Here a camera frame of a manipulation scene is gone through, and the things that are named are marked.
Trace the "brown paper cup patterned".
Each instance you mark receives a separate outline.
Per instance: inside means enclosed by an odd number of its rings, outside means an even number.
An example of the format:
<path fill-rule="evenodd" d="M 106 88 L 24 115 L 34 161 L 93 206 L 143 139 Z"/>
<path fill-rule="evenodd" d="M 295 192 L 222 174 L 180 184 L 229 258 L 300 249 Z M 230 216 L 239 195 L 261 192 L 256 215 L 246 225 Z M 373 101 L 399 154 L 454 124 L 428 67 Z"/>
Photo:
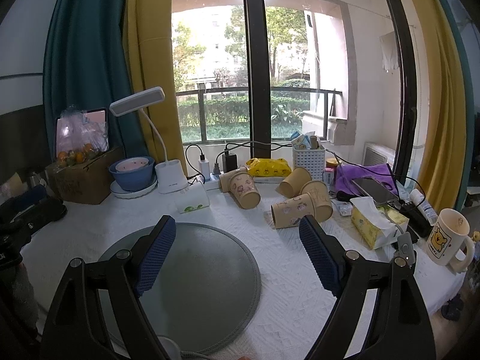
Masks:
<path fill-rule="evenodd" d="M 307 193 L 271 205 L 272 221 L 276 229 L 297 226 L 305 215 L 315 213 L 315 205 Z"/>

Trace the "brown paper cup plain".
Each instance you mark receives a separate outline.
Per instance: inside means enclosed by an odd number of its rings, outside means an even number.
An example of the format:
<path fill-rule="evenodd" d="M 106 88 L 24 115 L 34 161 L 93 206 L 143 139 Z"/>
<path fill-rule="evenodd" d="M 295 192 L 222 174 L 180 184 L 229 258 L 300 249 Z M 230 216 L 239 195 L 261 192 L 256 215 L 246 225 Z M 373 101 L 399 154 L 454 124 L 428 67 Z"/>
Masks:
<path fill-rule="evenodd" d="M 296 167 L 278 186 L 278 193 L 292 198 L 299 195 L 306 183 L 312 180 L 310 173 L 303 167 Z"/>

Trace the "white bear mug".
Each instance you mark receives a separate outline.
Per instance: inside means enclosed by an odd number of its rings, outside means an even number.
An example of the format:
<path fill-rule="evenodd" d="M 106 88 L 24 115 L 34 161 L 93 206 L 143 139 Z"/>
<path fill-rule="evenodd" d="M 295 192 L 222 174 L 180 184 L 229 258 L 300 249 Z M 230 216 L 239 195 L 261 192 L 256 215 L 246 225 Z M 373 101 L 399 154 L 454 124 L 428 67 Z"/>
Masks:
<path fill-rule="evenodd" d="M 473 261 L 475 244 L 465 216 L 454 209 L 442 209 L 427 238 L 426 252 L 437 265 L 449 265 L 456 273 L 466 272 Z"/>

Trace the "yellow tissue box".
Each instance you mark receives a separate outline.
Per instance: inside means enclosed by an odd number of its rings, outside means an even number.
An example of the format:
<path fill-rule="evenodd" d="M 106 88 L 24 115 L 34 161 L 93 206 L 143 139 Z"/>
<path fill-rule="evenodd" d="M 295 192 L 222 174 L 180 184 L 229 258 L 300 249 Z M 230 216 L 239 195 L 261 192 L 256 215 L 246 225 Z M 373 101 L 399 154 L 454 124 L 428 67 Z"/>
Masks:
<path fill-rule="evenodd" d="M 394 208 L 377 207 L 371 197 L 354 197 L 352 223 L 371 250 L 391 245 L 408 229 L 409 219 Z"/>

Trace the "round grey placemat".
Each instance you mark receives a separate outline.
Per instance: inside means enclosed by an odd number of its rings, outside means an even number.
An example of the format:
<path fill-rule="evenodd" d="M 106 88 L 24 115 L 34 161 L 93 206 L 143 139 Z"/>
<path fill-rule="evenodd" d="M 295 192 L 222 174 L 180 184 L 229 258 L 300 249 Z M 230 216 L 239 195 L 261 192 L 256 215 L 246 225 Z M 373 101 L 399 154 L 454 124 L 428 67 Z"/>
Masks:
<path fill-rule="evenodd" d="M 187 358 L 233 343 L 255 315 L 260 294 L 260 270 L 245 244 L 219 228 L 178 223 L 160 273 L 140 302 L 160 341 Z"/>

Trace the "cardboard box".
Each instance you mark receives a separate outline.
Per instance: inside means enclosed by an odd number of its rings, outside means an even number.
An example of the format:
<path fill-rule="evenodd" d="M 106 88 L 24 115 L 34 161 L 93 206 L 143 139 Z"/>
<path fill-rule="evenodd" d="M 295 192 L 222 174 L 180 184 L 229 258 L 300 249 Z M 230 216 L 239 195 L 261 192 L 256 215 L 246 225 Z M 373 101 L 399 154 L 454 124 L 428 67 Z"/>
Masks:
<path fill-rule="evenodd" d="M 47 181 L 66 202 L 98 205 L 111 193 L 109 166 L 123 158 L 123 149 L 115 147 L 85 163 L 66 167 L 52 163 L 46 168 Z"/>

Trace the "purple cloth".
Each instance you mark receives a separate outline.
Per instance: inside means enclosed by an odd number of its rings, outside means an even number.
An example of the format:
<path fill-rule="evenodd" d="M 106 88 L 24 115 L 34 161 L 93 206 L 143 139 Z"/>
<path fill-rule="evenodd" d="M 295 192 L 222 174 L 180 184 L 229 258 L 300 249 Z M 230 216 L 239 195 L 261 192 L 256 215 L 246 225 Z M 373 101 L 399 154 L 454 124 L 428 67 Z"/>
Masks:
<path fill-rule="evenodd" d="M 358 164 L 342 163 L 336 168 L 334 179 L 334 190 L 349 196 L 358 196 L 360 191 L 354 186 L 352 180 L 361 178 L 372 178 L 392 192 L 398 195 L 398 189 L 394 180 L 391 167 L 387 163 L 373 166 L 360 166 Z"/>

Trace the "pink bowl inside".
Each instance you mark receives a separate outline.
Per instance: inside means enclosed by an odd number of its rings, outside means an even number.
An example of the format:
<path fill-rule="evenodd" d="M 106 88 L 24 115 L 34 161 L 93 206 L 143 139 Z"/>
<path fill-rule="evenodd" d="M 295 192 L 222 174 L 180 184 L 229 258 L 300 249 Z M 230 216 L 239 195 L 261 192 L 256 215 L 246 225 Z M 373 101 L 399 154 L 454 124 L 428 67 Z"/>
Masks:
<path fill-rule="evenodd" d="M 115 165 L 115 170 L 117 172 L 132 172 L 148 164 L 149 159 L 146 157 L 126 158 Z"/>

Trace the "white plastic basket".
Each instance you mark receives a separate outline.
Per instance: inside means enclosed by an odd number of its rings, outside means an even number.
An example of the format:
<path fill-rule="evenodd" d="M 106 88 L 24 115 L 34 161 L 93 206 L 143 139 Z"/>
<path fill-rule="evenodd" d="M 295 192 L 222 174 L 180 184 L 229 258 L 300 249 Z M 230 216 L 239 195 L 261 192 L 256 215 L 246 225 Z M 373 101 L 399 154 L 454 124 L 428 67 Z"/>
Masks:
<path fill-rule="evenodd" d="M 304 168 L 313 180 L 323 180 L 326 168 L 326 149 L 309 149 L 305 145 L 292 145 L 294 168 Z"/>

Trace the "white power strip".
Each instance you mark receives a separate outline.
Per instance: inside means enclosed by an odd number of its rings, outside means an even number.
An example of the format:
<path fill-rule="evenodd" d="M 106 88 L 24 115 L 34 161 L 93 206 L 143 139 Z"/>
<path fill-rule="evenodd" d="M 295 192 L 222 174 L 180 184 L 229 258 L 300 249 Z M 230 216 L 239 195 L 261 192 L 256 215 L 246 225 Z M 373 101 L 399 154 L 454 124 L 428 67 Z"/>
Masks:
<path fill-rule="evenodd" d="M 206 191 L 221 189 L 220 175 L 210 174 L 209 180 L 203 179 L 203 174 L 197 173 L 187 178 L 187 181 L 190 185 L 194 183 L 203 184 Z"/>

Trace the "white charger plug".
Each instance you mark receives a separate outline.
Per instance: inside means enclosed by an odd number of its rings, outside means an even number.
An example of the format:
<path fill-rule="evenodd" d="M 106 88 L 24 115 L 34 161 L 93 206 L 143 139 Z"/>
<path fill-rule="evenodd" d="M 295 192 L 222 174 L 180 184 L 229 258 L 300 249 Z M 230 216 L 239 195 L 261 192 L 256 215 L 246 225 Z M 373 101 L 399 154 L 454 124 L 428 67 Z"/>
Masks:
<path fill-rule="evenodd" d="M 206 159 L 206 157 L 203 153 L 201 153 L 200 156 L 199 156 L 199 171 L 202 174 L 202 177 L 204 179 L 204 183 L 206 183 L 207 181 L 209 181 L 211 179 L 210 163 Z"/>

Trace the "black power adapter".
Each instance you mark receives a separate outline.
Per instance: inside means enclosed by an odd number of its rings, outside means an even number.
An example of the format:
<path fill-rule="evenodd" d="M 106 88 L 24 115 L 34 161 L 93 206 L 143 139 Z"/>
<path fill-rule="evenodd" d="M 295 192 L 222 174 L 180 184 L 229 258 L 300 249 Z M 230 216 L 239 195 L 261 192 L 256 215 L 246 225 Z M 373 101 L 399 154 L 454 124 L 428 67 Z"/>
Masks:
<path fill-rule="evenodd" d="M 225 150 L 222 154 L 223 172 L 232 172 L 239 168 L 237 155 L 231 150 Z"/>

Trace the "black balcony railing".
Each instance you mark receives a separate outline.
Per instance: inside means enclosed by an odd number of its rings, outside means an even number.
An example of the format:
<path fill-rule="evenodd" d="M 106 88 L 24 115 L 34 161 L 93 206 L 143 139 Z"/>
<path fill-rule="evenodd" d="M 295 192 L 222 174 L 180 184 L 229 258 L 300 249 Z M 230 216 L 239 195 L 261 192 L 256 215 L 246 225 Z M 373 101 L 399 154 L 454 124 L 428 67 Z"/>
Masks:
<path fill-rule="evenodd" d="M 286 139 L 304 118 L 320 120 L 325 139 L 329 118 L 343 100 L 337 89 L 293 85 L 272 86 L 266 94 L 254 94 L 247 86 L 197 88 L 176 94 L 181 137 L 185 143 L 211 144 L 265 138 Z"/>

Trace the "yellow curtain left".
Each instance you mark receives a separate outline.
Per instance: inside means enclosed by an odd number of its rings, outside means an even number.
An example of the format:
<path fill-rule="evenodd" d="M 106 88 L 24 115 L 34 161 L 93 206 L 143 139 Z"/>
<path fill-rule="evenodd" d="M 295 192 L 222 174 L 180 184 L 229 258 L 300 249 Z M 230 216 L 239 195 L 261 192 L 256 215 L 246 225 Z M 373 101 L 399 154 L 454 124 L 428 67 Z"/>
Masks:
<path fill-rule="evenodd" d="M 125 0 L 124 56 L 133 92 L 160 86 L 165 100 L 138 119 L 148 154 L 158 163 L 178 159 L 187 171 L 176 105 L 172 0 Z"/>

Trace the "black window frame post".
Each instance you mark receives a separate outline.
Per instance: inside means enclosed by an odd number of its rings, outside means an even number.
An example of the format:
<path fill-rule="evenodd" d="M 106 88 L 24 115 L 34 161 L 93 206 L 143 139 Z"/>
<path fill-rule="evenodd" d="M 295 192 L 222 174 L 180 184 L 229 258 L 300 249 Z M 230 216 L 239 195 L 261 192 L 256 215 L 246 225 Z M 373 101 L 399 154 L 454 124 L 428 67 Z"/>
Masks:
<path fill-rule="evenodd" d="M 264 0 L 243 0 L 249 88 L 250 155 L 271 156 L 271 86 Z"/>

